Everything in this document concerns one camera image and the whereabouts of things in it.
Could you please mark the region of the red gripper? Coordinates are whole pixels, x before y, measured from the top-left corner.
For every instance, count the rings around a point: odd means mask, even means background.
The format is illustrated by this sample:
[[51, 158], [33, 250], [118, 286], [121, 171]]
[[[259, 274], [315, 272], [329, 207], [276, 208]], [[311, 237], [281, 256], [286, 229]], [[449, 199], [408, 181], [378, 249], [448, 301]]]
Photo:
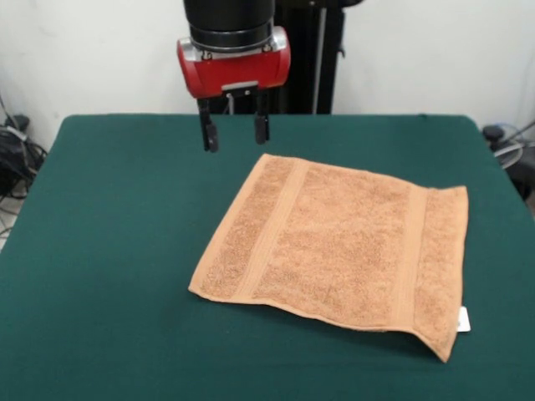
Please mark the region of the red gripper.
[[291, 48], [284, 28], [275, 27], [266, 45], [245, 53], [202, 51], [189, 38], [177, 42], [176, 52], [186, 87], [198, 99], [205, 151], [218, 151], [217, 127], [211, 120], [208, 98], [251, 86], [257, 86], [255, 140], [259, 145], [270, 140], [268, 92], [263, 89], [280, 87], [288, 79]]

